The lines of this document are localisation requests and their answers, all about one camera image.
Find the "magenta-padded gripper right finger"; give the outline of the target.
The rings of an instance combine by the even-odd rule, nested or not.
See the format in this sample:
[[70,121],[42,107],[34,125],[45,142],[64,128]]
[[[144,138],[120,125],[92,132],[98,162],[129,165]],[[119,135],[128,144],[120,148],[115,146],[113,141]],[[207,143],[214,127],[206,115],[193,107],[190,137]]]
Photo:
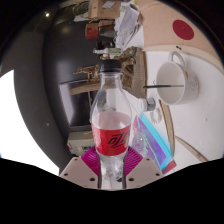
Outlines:
[[142,157],[132,147],[128,148],[123,166],[123,188],[134,189],[143,187],[163,177],[155,162],[148,157]]

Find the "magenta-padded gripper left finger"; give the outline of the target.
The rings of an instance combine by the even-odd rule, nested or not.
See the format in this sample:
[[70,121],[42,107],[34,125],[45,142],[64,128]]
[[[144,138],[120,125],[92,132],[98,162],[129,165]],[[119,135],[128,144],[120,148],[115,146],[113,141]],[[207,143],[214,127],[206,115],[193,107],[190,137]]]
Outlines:
[[100,174],[100,159],[92,147],[80,158],[72,158],[60,177],[84,188],[99,189]]

